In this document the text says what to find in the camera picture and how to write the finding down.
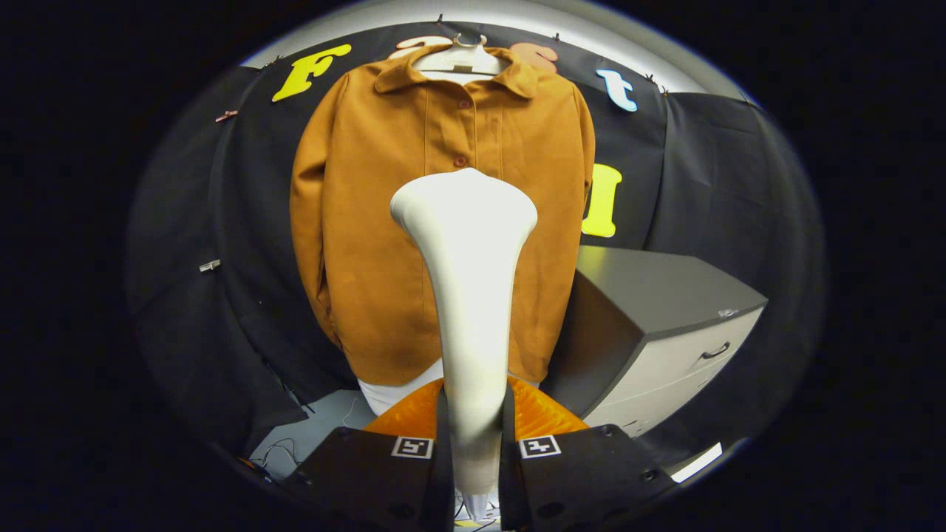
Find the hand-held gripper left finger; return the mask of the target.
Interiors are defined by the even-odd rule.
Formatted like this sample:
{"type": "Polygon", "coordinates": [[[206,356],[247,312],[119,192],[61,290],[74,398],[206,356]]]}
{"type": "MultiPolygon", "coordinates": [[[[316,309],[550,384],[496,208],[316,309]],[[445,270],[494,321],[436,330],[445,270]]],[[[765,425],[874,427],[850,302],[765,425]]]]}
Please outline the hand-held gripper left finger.
{"type": "Polygon", "coordinates": [[[285,491],[324,531],[452,531],[454,471],[442,383],[416,396],[432,404],[435,438],[337,427],[285,480],[285,491]]]}

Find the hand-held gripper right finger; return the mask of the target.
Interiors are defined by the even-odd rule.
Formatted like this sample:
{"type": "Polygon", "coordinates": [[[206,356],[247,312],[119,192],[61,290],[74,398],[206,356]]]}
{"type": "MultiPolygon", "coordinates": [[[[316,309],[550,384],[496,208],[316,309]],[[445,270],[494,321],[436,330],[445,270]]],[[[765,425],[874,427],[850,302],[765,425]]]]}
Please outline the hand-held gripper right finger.
{"type": "Polygon", "coordinates": [[[628,531],[677,489],[671,474],[614,424],[518,437],[531,385],[509,381],[499,464],[503,531],[628,531]]]}

